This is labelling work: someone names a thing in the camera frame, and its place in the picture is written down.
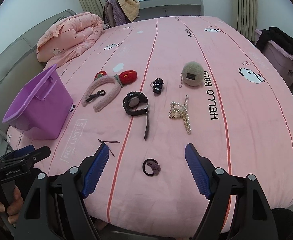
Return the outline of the person's left hand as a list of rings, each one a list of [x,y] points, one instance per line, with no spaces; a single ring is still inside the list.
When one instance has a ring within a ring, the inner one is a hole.
[[[15,187],[13,195],[14,195],[14,201],[11,203],[11,205],[7,209],[0,202],[0,226],[6,231],[8,231],[8,228],[3,222],[1,218],[1,214],[7,211],[7,214],[8,214],[7,221],[11,225],[16,224],[19,218],[19,212],[23,206],[23,198],[18,187]]]

